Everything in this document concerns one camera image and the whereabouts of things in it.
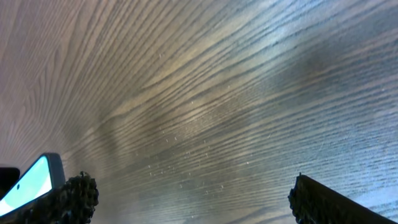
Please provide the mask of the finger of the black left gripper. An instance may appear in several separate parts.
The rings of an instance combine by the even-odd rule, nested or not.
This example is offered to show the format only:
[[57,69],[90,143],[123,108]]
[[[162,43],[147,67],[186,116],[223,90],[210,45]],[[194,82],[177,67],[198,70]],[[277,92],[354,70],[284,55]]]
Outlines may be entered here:
[[1,198],[11,189],[11,187],[19,180],[20,170],[16,167],[1,167]]

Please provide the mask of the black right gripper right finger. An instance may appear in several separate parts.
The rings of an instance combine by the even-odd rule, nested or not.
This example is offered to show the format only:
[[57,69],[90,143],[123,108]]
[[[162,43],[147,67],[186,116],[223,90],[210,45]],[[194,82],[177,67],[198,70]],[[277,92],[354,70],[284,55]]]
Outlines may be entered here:
[[303,174],[288,200],[299,224],[397,224]]

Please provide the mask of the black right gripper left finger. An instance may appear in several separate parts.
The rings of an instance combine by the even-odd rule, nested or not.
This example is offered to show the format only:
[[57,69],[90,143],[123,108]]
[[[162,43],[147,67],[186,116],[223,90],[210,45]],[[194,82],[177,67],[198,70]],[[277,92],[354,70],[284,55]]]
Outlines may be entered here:
[[99,204],[96,180],[81,171],[63,185],[1,217],[1,224],[86,224]]

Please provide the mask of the Samsung Galaxy smartphone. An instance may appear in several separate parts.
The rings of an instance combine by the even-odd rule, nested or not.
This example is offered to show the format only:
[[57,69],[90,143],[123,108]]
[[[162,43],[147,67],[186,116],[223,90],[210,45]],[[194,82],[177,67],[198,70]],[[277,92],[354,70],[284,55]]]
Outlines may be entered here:
[[1,199],[1,218],[65,183],[59,154],[46,152],[25,171]]

